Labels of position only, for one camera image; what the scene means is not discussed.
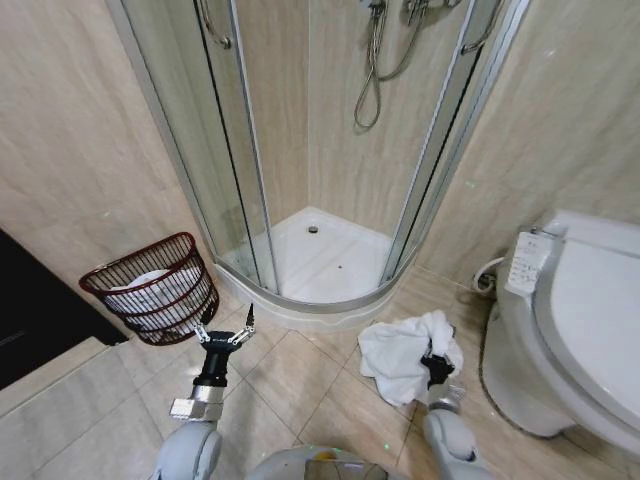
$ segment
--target glass shower door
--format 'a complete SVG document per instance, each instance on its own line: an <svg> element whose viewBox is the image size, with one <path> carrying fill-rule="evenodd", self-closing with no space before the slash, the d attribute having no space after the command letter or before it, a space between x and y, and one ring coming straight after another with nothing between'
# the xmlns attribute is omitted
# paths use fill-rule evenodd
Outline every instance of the glass shower door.
<svg viewBox="0 0 640 480"><path fill-rule="evenodd" d="M447 141L467 94L484 43L500 15L503 0L474 0L443 86L438 108L429 126L421 161L387 259L382 283L390 281L421 245L437 210L437 199L449 165Z"/></svg>
<svg viewBox="0 0 640 480"><path fill-rule="evenodd" d="M230 138L196 5L122 0L122 6L217 261L277 292L269 257L256 260L256 250L268 248L268 229L253 157L244 153L251 147L246 137ZM235 58L233 50L221 55Z"/></svg>

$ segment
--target laundry basket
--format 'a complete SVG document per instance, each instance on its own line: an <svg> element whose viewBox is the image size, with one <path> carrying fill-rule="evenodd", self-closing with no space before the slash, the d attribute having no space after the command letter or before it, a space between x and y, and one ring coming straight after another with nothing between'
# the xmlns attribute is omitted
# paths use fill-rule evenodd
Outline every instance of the laundry basket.
<svg viewBox="0 0 640 480"><path fill-rule="evenodd" d="M220 302L195 239L187 232L98 267L79 283L151 345L191 337L199 322L209 323Z"/></svg>

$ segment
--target water supply hose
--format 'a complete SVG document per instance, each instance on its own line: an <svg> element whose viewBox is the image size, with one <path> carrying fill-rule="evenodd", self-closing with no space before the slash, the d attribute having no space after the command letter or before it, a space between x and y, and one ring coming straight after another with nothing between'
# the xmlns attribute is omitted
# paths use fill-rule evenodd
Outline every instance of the water supply hose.
<svg viewBox="0 0 640 480"><path fill-rule="evenodd" d="M496 287L494 282L490 282L486 288L480 287L480 283L479 283L480 277L484 275L484 273L490 268L495 267L496 265L502 263L503 260L504 260L504 257L494 258L490 262L487 262L482 267L480 267L480 270L478 270L476 274L473 276L473 283L471 284L471 288L473 288L474 291L482 295L486 295L491 290L493 290Z"/></svg>

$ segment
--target shower door frame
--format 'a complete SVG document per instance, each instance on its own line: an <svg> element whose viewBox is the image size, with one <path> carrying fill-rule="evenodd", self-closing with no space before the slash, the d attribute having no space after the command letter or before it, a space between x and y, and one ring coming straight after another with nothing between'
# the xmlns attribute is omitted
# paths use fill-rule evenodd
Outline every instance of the shower door frame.
<svg viewBox="0 0 640 480"><path fill-rule="evenodd" d="M469 13L467 15L467 18L465 18L465 23L461 27L458 44L452 55L452 60L451 60L452 63L451 63L449 72L451 71L451 68L455 64L458 58L460 49L463 46L463 39L467 32L469 18L470 18L475 1L480 1L480 0L471 0L471 3L469 5ZM404 273L404 271L411 265L411 262L417 253L418 247L424 242L424 238L428 233L429 226L431 225L431 222L435 217L437 208L440 205L442 198L444 197L444 193L446 192L446 187L450 183L453 177L453 174L455 173L456 167L460 162L464 148L470 139L471 132L473 131L473 127L478 121L478 117L487 101L487 98L491 91L491 87L496 81L496 77L499 73L500 67L504 62L509 46L513 41L513 38L517 32L518 26L520 25L522 16L524 15L526 7L529 3L529 0L503 0L503 1L507 3L507 5L503 7L503 10L506 10L506 13L502 17L502 19L499 21L499 23L495 26L495 32L492 35L493 39L490 39L490 41L488 42L488 43L491 43L491 53L487 55L485 59L481 60L481 63L483 64L483 68L482 68L482 72L480 74L479 80L477 82L476 88L471 94L472 97L470 101L470 107L467 108L465 112L463 112L459 117L461 126L457 130L457 134L454 140L454 147L451 149L449 155L444 160L444 165L445 165L444 175L438 182L438 185L436 185L437 192L433 197L433 201L429 202L428 205L421 205L420 209L415 212L416 217L418 215L425 215L425 212L426 212L427 221L424 223L422 227L422 231L419 234L420 240L418 241L416 246L411 250L411 252L408 255L404 256L404 261L395 266L395 272L391 279L382 281L376 290L366 295L363 295L361 297L358 297L352 300L346 300L346 301L337 302L337 303L309 303L309 302L301 302L298 300L292 300L292 299L281 297L280 295L270 292L269 290L265 289L261 285L254 283L251 279L249 279L245 275L237 272L233 266L229 265L227 262L224 261L223 258L221 258L220 255L218 255L215 243L213 241L213 236L211 235L210 226L207 224L204 218L204 215L202 213L202 210L200 208L197 195L195 193L194 187L189 178L186 166L180 155L180 150L178 149L176 140L173 137L173 133L171 131L171 127L169 125L168 119L162 107L161 100L154 87L153 80L147 68L147 65L145 63L140 45L136 40L135 34L133 32L133 28L127 16L126 9L123 4L124 0L106 0L106 3L111 12L111 16L116 26L118 35L120 36L124 49L133 67L134 73L138 79L142 93L147 101L149 110L151 111L151 114L155 120L160 137L165 145L168 156L171 159L171 162L174 166L178 180L180 182L180 185L182 186L182 190L185 193L185 196L187 198L191 211L194 217L196 218L200 232L203 238L205 239L205 241L207 242L207 245L210 251L212 252L216 263L222 266L223 268L225 268L225 270L227 270L233 277L238 279L245 286L247 286L254 292L261 295L266 300L276 304L279 307L296 310L304 313L332 314L332 313L344 313L344 312L353 311L359 308L366 307L376 302L377 300L381 299L385 295L387 295L392 290L392 288L394 288L394 286L397 284L398 280L402 277L402 274ZM232 24L233 34L235 36L234 40L239 41L241 45L241 40L238 40L240 34L237 29L237 11L235 8L235 0L228 0L228 4L229 4L230 12L232 13L232 18L230 19L230 21ZM241 49L238 49L238 52L240 56L239 63L241 65L241 68L244 69L244 59L242 58ZM248 87L246 84L245 72L244 71L241 72L241 75L243 77L242 87L243 87L243 91L245 92L245 100L248 102L247 105L249 109L249 115L251 115L251 104L250 104L250 98L247 96ZM447 80L448 80L448 77L447 79L445 79L445 82L443 83L441 94L443 94L444 90L446 89ZM431 121L432 125L437 121L437 116L441 109L442 101L444 101L443 98L441 98L441 102L439 102L439 105L436 111L434 112L434 115ZM257 143L255 139L255 126L253 124L252 117L250 117L250 122L251 122L250 134L252 136L253 146L254 148L256 148ZM420 162L418 162L418 165L416 167L416 173L414 174L414 179L412 181L412 189L413 187L415 187L416 176L418 174L418 170L420 166L422 165L422 161L424 160L424 158L422 158L422 156L424 155L424 150L425 149L423 148L423 151L421 152ZM260 181L262 181L261 168L259 165L259 156L257 155L256 155L256 168L257 168L259 179ZM262 206L265 210L265 213L267 213L267 206L265 202L263 185L261 185L260 193L261 193L261 199L262 199ZM407 212L406 212L406 203L405 203L405 207L403 208L403 214L406 214L406 213ZM267 224L267 231L269 231L270 228L271 228L271 225ZM274 271L275 271L275 261L273 258L273 251L271 254L271 261L274 265Z"/></svg>

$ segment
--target toilet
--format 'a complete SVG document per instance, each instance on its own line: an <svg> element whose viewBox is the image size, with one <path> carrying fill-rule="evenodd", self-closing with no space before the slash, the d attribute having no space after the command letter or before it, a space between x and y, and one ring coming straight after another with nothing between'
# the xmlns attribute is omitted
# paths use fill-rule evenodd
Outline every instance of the toilet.
<svg viewBox="0 0 640 480"><path fill-rule="evenodd" d="M500 413L640 457L640 227L555 211L519 234L496 289L481 374Z"/></svg>

